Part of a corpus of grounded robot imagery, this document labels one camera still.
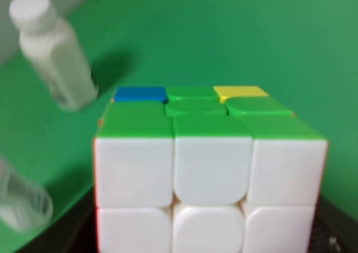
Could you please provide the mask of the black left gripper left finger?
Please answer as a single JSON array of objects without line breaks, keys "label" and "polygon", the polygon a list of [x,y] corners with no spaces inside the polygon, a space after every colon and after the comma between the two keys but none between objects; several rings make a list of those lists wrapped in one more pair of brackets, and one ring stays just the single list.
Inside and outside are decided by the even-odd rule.
[{"label": "black left gripper left finger", "polygon": [[94,194],[90,188],[62,216],[17,252],[66,252],[93,211]]}]

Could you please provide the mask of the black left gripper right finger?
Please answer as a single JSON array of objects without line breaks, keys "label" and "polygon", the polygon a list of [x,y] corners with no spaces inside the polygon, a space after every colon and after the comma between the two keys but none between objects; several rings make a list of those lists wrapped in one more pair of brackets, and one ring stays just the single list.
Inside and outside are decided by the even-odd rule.
[{"label": "black left gripper right finger", "polygon": [[308,252],[357,252],[357,220],[320,196]]}]

